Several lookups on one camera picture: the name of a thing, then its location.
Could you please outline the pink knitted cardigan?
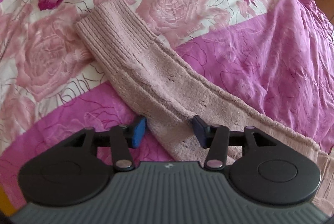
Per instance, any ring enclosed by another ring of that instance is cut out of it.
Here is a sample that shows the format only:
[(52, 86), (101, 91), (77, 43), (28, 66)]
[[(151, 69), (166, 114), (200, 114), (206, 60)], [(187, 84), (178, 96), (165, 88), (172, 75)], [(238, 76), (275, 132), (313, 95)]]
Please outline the pink knitted cardigan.
[(157, 141), (176, 160), (203, 162), (207, 152), (191, 119), (228, 127), (253, 125), (313, 160), (321, 172), (314, 204), (333, 213), (333, 158), (312, 139), (270, 119), (214, 85), (161, 43), (124, 0), (98, 5), (75, 25), (117, 94), (147, 117)]

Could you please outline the pink floral striped bedspread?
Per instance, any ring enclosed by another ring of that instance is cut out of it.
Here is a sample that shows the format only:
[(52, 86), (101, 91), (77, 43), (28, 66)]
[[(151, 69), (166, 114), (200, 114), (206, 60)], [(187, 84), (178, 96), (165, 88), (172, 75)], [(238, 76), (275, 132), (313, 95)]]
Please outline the pink floral striped bedspread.
[[(84, 127), (130, 123), (75, 25), (111, 0), (1, 0), (1, 204), (18, 172)], [(333, 158), (333, 25), (314, 0), (124, 0), (205, 79)], [(135, 161), (176, 160), (149, 130)]]

